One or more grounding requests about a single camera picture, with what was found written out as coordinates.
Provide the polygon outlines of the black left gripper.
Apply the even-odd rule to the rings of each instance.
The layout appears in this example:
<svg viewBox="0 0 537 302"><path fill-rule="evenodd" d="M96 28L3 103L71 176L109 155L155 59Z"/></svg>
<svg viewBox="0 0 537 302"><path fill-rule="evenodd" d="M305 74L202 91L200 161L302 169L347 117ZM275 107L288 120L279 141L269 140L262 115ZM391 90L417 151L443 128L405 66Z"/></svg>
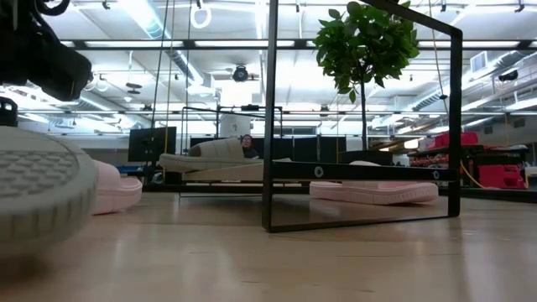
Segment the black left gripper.
<svg viewBox="0 0 537 302"><path fill-rule="evenodd" d="M62 44L44 16L64 13L70 0L0 0L0 85L32 82L62 102L80 97L92 80L91 62ZM0 96L0 126L18 126L18 105Z"/></svg>

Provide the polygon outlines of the grey slide sandal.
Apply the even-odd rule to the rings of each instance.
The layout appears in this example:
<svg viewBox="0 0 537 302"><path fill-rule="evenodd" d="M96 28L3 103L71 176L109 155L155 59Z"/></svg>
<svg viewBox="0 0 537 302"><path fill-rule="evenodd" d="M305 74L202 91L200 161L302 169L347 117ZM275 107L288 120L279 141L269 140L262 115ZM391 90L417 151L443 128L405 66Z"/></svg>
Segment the grey slide sandal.
<svg viewBox="0 0 537 302"><path fill-rule="evenodd" d="M262 159L250 159L244 156L242 144L238 138L224 138L198 143L190 148L187 155L161 154L159 156L161 167L179 173L262 163Z"/></svg>
<svg viewBox="0 0 537 302"><path fill-rule="evenodd" d="M86 223L98 171L72 143L0 126L0 253L48 245Z"/></svg>

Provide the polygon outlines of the pink slide sandal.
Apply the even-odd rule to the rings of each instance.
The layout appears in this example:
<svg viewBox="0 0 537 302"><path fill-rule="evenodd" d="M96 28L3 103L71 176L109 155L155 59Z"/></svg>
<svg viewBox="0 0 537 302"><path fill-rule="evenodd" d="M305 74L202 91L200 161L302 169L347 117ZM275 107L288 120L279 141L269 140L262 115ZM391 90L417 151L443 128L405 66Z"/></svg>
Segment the pink slide sandal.
<svg viewBox="0 0 537 302"><path fill-rule="evenodd" d="M122 177L119 170L98 160L93 160L97 168L96 202L93 215L111 214L127 210L142 198L143 184L133 177Z"/></svg>
<svg viewBox="0 0 537 302"><path fill-rule="evenodd" d="M438 186L415 181L330 181L310 182L310 195L316 199L344 201L374 206L432 202Z"/></svg>

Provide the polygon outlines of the black monitor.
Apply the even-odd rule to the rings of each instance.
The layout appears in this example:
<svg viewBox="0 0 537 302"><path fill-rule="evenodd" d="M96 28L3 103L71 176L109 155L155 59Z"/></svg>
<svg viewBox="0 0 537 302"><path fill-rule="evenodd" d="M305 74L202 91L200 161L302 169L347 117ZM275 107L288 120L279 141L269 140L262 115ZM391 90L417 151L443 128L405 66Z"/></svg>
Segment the black monitor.
<svg viewBox="0 0 537 302"><path fill-rule="evenodd" d="M157 162L161 154L175 154L177 127L131 129L129 162Z"/></svg>

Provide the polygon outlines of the white box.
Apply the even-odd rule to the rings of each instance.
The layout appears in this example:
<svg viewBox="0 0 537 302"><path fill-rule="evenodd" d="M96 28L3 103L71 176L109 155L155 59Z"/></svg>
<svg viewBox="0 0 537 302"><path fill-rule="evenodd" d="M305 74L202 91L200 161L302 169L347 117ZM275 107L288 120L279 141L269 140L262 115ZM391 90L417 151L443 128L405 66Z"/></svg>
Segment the white box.
<svg viewBox="0 0 537 302"><path fill-rule="evenodd" d="M250 134L251 130L251 117L225 114L219 122L219 136L222 138L240 138Z"/></svg>

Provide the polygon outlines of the person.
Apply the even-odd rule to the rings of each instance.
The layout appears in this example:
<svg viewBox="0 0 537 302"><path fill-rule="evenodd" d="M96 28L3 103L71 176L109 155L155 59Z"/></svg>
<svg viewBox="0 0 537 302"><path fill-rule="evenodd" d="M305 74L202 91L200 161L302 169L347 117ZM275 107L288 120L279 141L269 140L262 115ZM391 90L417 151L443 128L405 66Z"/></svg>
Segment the person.
<svg viewBox="0 0 537 302"><path fill-rule="evenodd" d="M253 147L253 138L250 134L244 134L241 137L241 145L242 145L243 156L246 159L258 159L259 158L258 152Z"/></svg>

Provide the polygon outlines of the green potted plant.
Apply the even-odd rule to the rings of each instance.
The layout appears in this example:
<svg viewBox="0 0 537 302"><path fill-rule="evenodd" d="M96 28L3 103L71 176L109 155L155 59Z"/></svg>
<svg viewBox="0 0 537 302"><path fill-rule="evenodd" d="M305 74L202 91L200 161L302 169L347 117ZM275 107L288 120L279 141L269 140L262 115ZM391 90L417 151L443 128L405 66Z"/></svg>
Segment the green potted plant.
<svg viewBox="0 0 537 302"><path fill-rule="evenodd" d="M408 19L372 5L350 1L346 11L329 11L313 39L316 62L334 81L340 95L358 104L362 118L362 149L343 155L352 163L384 160L381 151L368 149L366 85L384 88L388 78L399 79L402 70L419 55L417 30Z"/></svg>

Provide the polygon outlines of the red storage box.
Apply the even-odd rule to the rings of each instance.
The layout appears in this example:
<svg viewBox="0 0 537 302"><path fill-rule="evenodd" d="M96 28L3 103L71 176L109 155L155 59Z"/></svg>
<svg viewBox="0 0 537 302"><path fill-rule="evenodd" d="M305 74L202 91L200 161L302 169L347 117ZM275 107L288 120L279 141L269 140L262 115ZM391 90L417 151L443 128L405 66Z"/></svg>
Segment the red storage box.
<svg viewBox="0 0 537 302"><path fill-rule="evenodd" d="M440 133L432 138L432 141L426 146L427 150L447 148L450 145L450 134ZM478 137L474 132L461 133L461 146L478 145Z"/></svg>
<svg viewBox="0 0 537 302"><path fill-rule="evenodd" d="M488 188L524 190L526 184L522 172L516 164L480 165L479 183Z"/></svg>

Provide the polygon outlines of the black workbench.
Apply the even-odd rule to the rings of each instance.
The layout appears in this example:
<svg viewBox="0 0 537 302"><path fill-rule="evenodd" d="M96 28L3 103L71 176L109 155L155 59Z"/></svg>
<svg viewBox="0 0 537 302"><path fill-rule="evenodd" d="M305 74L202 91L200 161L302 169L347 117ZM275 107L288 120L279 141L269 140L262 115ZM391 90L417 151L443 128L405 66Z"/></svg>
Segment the black workbench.
<svg viewBox="0 0 537 302"><path fill-rule="evenodd" d="M479 183L478 167L480 165L516 164L522 170L526 188L525 176L526 154L529 150L524 145L510 147L488 147L482 145L462 146L460 163L461 187L487 188Z"/></svg>

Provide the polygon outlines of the black metal table frame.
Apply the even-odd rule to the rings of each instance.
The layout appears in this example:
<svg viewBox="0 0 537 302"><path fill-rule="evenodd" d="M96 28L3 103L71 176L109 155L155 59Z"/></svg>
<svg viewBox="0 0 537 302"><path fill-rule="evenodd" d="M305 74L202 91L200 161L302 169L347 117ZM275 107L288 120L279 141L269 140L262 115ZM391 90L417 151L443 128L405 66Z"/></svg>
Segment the black metal table frame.
<svg viewBox="0 0 537 302"><path fill-rule="evenodd" d="M308 186L275 186L275 194L304 195L310 193ZM261 185L144 185L143 192L161 193L207 193L207 194L262 194ZM537 190L501 190L461 188L461 197L483 200L505 200L537 203Z"/></svg>

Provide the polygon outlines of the wooden shelf with black frame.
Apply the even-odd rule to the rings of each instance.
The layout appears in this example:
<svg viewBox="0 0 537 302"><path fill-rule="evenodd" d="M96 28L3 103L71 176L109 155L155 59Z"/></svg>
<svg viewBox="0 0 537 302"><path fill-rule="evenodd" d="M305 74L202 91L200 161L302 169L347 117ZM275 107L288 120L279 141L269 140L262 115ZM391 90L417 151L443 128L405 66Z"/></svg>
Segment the wooden shelf with black frame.
<svg viewBox="0 0 537 302"><path fill-rule="evenodd" d="M450 38L450 109L449 114L449 167L448 169L397 168L390 166L361 166L350 164L312 164L301 162L275 161L272 158L274 138L274 92L277 59L277 27L279 1L269 5L268 32L268 84L265 109L265 139L263 155L263 200L262 227L266 232L297 232L332 227L346 227L347 221L315 222L299 225L277 226L273 222L274 181L286 180L434 180L448 182L447 216L457 217L461 210L460 193L460 148L461 148L461 78L463 32L448 23L410 9L409 4L399 0L358 0L358 3L372 5L388 13L393 13L414 23L421 24Z"/></svg>

